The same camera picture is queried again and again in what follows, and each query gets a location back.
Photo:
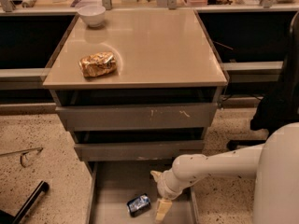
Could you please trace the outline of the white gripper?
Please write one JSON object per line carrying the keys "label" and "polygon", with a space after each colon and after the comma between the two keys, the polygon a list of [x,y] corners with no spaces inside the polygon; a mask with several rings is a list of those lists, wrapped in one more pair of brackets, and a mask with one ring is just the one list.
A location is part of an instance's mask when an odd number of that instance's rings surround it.
{"label": "white gripper", "polygon": [[157,200],[155,214],[155,222],[162,223],[172,206],[170,200],[175,200],[182,193],[183,188],[172,169],[164,172],[151,171],[150,174],[157,183],[158,193],[163,197]]}

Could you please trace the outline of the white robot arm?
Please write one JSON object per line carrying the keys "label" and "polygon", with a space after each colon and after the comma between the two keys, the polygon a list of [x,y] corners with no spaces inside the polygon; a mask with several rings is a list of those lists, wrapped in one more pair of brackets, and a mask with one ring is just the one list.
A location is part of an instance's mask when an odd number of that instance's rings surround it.
{"label": "white robot arm", "polygon": [[254,147],[209,157],[180,155],[170,169],[151,175],[161,195],[158,224],[183,190],[208,176],[255,180],[253,224],[299,224],[299,123],[279,128]]}

